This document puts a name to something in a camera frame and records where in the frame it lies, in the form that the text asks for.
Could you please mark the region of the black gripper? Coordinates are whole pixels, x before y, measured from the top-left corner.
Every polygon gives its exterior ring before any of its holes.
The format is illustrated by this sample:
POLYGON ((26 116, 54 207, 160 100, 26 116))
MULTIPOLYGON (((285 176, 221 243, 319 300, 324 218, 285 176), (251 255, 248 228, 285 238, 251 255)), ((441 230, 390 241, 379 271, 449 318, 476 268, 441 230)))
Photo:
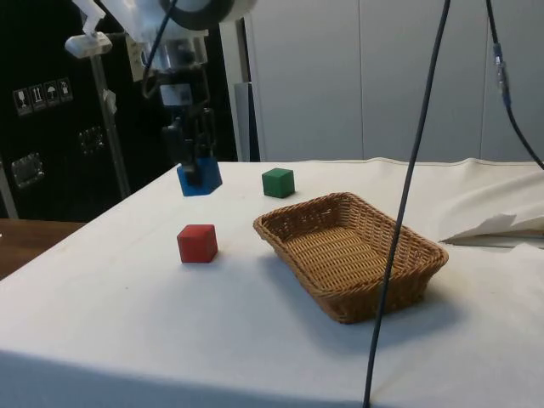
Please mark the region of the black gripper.
MULTIPOLYGON (((203 68, 174 71, 159 76, 159 91, 165 107, 187 107, 206 103, 209 99, 207 75, 203 68)), ((186 112, 184 119, 184 175, 189 185, 201 185, 201 170, 198 159, 202 155, 203 124, 209 156, 215 151, 215 116, 213 109, 201 105, 186 112)))

